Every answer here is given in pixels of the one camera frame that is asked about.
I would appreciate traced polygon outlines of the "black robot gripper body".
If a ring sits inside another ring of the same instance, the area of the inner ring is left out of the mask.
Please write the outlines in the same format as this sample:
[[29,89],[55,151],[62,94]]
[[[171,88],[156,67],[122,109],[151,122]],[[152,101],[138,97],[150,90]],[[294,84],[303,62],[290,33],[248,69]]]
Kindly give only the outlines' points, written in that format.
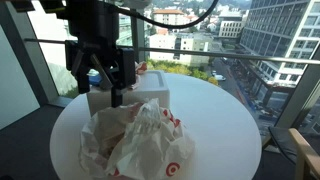
[[127,67],[128,87],[136,82],[135,61],[132,59],[134,50],[117,46],[120,12],[116,5],[100,0],[67,0],[64,18],[68,21],[70,34],[77,38],[65,43],[67,69],[70,72],[79,50],[84,53],[83,61],[89,71],[94,69],[92,55],[97,55],[103,64],[110,64],[117,55],[122,54]]

